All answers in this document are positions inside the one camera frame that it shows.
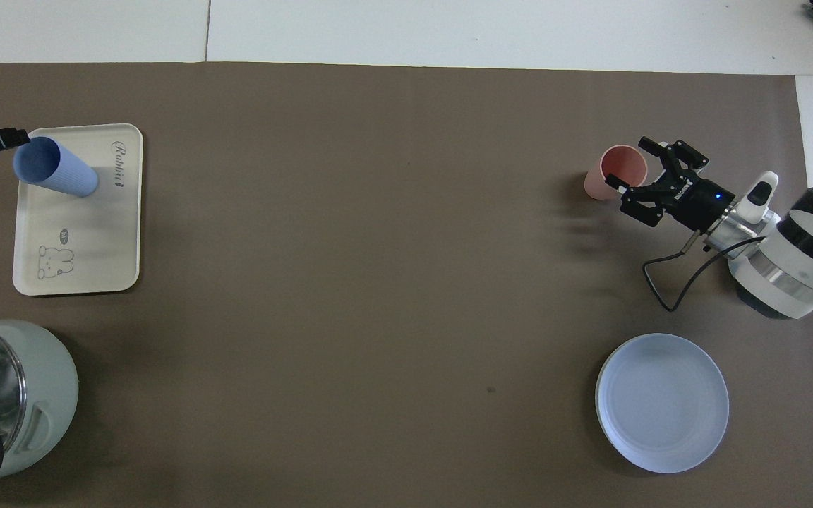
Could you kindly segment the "tall pink cup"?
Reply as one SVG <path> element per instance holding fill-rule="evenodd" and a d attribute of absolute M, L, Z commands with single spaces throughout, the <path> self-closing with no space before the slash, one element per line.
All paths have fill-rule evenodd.
<path fill-rule="evenodd" d="M 594 200 L 614 200 L 622 192 L 609 186 L 608 176 L 616 176 L 627 186 L 642 186 L 648 176 L 646 160 L 635 147 L 614 145 L 603 152 L 584 177 L 584 192 Z"/>

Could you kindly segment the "tall blue ribbed cup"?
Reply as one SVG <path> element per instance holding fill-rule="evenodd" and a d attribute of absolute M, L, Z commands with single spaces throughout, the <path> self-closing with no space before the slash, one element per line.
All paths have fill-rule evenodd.
<path fill-rule="evenodd" d="M 16 149 L 14 174 L 20 182 L 84 198 L 99 187 L 96 171 L 49 136 L 35 136 Z"/>

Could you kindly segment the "pale blue round plate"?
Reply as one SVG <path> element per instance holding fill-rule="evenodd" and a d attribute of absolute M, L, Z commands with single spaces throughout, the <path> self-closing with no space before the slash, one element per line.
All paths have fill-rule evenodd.
<path fill-rule="evenodd" d="M 594 407 L 619 455 L 659 475 L 710 459 L 730 417 L 725 378 L 710 355 L 665 332 L 631 338 L 610 353 L 598 373 Z"/>

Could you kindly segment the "cream rabbit print tray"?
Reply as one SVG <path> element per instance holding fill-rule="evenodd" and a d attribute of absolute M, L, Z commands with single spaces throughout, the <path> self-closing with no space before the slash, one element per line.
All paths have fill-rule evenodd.
<path fill-rule="evenodd" d="M 144 135 L 131 124 L 37 128 L 96 171 L 78 197 L 19 183 L 12 281 L 27 296 L 123 291 L 140 274 Z"/>

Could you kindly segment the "pale green electric pot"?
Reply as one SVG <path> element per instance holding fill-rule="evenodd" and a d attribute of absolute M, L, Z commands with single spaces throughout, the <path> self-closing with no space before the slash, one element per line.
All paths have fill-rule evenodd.
<path fill-rule="evenodd" d="M 0 341 L 12 355 L 23 410 L 0 468 L 4 477 L 35 465 L 64 437 L 76 412 L 80 382 L 65 345 L 42 326 L 0 320 Z"/>

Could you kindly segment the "large brown table mat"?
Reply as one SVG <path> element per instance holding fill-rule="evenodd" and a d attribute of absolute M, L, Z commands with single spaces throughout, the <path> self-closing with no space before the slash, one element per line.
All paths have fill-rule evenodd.
<path fill-rule="evenodd" d="M 611 145 L 684 139 L 742 192 L 805 189 L 794 78 L 258 63 L 0 64 L 0 128 L 145 139 L 125 293 L 12 283 L 0 318 L 65 341 L 70 430 L 0 508 L 813 508 L 813 316 L 743 305 L 723 264 L 674 314 L 641 264 L 686 240 L 592 200 Z M 731 396 L 702 465 L 652 475 L 594 407 L 646 332 L 700 345 Z"/>

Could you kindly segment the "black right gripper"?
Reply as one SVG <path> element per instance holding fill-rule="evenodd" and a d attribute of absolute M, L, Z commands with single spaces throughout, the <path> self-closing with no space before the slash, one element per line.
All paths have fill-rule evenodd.
<path fill-rule="evenodd" d="M 735 199 L 734 193 L 713 181 L 699 179 L 709 158 L 684 140 L 668 143 L 642 136 L 638 147 L 658 158 L 661 171 L 647 186 L 633 186 L 616 174 L 608 174 L 607 186 L 620 194 L 620 212 L 655 227 L 670 203 L 670 215 L 675 221 L 690 231 L 708 234 Z M 675 192 L 675 183 L 683 180 L 686 183 Z"/>

